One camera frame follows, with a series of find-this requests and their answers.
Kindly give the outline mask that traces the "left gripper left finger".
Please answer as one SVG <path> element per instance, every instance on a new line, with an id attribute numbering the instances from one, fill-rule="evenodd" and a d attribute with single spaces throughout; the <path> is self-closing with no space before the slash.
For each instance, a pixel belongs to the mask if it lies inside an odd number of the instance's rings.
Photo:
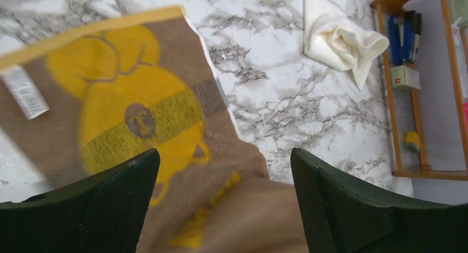
<path id="1" fill-rule="evenodd" d="M 150 149 L 70 185 L 1 204 L 2 252 L 135 252 L 156 183 Z"/>

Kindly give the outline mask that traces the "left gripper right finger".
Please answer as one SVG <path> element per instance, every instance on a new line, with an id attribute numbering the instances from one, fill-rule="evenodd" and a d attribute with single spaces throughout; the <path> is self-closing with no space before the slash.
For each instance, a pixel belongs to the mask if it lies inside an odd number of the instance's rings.
<path id="1" fill-rule="evenodd" d="M 467 205 L 403 196 L 301 148 L 290 156 L 309 252 L 466 252 Z"/>

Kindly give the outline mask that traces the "cream white towel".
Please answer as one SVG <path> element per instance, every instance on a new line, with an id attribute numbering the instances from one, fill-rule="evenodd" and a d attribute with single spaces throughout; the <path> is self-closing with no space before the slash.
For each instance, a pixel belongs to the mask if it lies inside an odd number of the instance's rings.
<path id="1" fill-rule="evenodd" d="M 389 47 L 386 36 L 345 14 L 348 0 L 304 0 L 304 53 L 337 71 L 351 72 L 363 89 L 372 61 Z"/>

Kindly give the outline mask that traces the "brown yellow bear towel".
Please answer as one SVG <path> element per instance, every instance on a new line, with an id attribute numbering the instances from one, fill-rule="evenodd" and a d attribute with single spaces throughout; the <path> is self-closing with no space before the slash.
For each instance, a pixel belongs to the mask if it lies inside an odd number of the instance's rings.
<path id="1" fill-rule="evenodd" d="M 1 128 L 53 187 L 155 148 L 138 252 L 308 252 L 293 185 L 242 141 L 181 6 L 1 55 Z"/>

